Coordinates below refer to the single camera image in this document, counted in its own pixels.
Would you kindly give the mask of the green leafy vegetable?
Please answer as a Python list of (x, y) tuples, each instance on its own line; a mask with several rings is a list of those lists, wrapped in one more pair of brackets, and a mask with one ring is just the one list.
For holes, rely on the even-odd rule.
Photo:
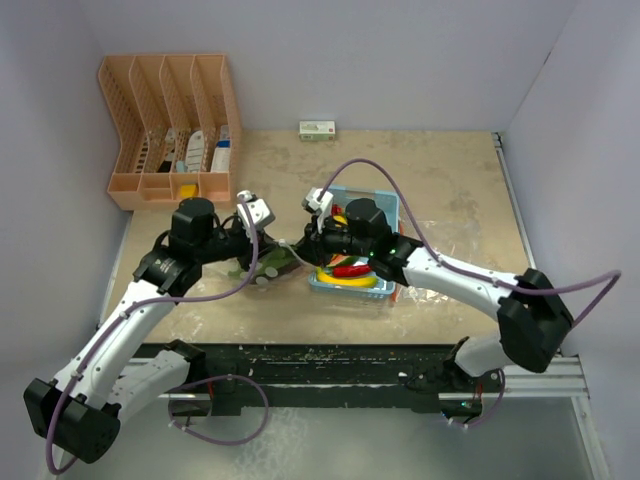
[(301, 263), (289, 250), (277, 247), (258, 260), (251, 283), (268, 283), (293, 272), (300, 266)]

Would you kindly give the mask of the clear polka dot zip bag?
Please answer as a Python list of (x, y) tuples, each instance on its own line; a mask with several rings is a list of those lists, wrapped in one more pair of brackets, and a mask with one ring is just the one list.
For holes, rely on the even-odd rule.
[(231, 287), (224, 293), (236, 293), (240, 291), (240, 286), (243, 288), (267, 287), (276, 281), (284, 280), (295, 270), (305, 266), (289, 243), (277, 241), (259, 253), (254, 272), (248, 279), (253, 259), (252, 253), (252, 248), (249, 248), (247, 254), (226, 260), (226, 263), (230, 264), (227, 277), (231, 281)]

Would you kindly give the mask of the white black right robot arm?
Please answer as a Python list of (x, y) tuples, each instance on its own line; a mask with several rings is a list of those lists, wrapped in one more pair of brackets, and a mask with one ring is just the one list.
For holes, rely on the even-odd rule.
[(425, 242), (393, 231), (369, 198), (347, 204), (345, 224), (332, 218), (328, 193), (311, 191), (302, 206), (311, 220), (294, 249), (304, 261), (323, 269), (335, 254), (361, 257), (386, 281), (436, 291), (497, 322), (497, 331), (463, 338), (454, 347), (444, 376), (456, 391), (469, 390), (480, 376), (506, 365), (545, 372), (571, 330), (571, 314), (538, 270), (491, 272), (441, 255)]

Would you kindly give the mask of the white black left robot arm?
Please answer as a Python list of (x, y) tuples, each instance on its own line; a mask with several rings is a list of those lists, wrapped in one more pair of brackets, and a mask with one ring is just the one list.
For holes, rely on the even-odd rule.
[(204, 265), (232, 258), (256, 270), (264, 229), (275, 219), (265, 200), (250, 191), (237, 196), (237, 211), (224, 227), (214, 204), (188, 198), (173, 212), (170, 228), (140, 261), (122, 299), (84, 348), (49, 380), (33, 380), (23, 398), (34, 431), (46, 441), (54, 475), (54, 451), (91, 464), (112, 446), (121, 426), (165, 392), (194, 392), (206, 382), (203, 351), (174, 340), (146, 364), (124, 373), (153, 328), (201, 279)]

